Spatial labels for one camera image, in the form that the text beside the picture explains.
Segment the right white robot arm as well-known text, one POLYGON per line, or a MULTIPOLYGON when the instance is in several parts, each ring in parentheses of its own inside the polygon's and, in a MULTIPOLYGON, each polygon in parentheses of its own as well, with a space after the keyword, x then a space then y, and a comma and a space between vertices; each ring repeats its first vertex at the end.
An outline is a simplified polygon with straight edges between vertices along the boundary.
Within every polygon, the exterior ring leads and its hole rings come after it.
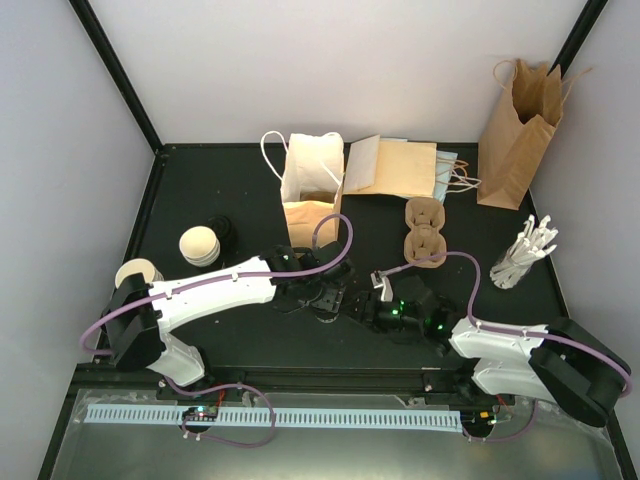
POLYGON ((629 366, 567 317, 530 326, 472 320, 417 276, 397 285, 382 279, 345 312, 375 332, 406 334, 440 356, 469 360, 472 367, 454 379, 457 396, 467 403, 486 395, 524 396, 603 427, 628 391, 629 366))

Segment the orange paper bag white handles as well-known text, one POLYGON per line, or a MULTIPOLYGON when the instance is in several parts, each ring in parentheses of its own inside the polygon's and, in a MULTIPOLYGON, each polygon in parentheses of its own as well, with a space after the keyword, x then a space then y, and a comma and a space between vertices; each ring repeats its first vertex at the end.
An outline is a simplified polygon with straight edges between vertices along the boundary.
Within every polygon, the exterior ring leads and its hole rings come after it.
POLYGON ((340 211, 345 172, 344 141, 337 132, 321 136, 293 133, 285 137, 272 130, 260 141, 266 164, 280 181, 281 204, 290 244, 293 247, 321 247, 338 238, 339 221, 329 216, 340 211), (285 151, 284 170, 272 164, 265 140, 277 136, 285 151), (335 194, 335 202, 301 201, 306 192, 335 194))

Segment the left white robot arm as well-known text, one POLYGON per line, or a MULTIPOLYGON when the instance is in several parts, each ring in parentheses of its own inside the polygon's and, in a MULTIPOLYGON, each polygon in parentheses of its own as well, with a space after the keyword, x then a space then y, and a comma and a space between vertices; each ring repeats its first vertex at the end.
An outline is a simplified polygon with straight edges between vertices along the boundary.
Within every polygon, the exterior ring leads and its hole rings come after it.
POLYGON ((354 267, 337 241, 310 249, 276 246, 223 270, 172 281, 140 273, 116 288, 103 314, 112 364, 122 372, 149 369, 193 399, 207 397, 215 376, 199 349, 174 330, 202 317, 271 303, 334 316, 354 267))

